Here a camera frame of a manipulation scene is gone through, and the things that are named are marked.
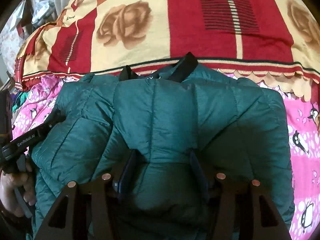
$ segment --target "green puffer jacket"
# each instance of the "green puffer jacket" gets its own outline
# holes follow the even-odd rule
[[[118,214],[122,240],[205,239],[208,209],[189,165],[190,148],[234,180],[259,180],[290,226],[292,170],[279,93],[201,64],[182,83],[166,80],[173,70],[161,79],[121,82],[88,74],[63,86],[49,120],[58,111],[66,120],[32,151],[39,167],[34,233],[68,182],[110,172],[128,147],[141,156],[126,213]]]

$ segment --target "pink bedsheet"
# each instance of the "pink bedsheet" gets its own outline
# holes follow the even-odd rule
[[[58,93],[64,82],[54,76],[44,76],[41,82],[31,89],[27,101],[21,107],[13,130],[16,138],[40,125],[52,111]],[[260,87],[269,88],[263,82]],[[294,188],[295,212],[290,228],[292,240],[307,240],[320,221],[320,145],[314,117],[318,105],[303,102],[290,93],[278,91],[287,110],[289,145]]]

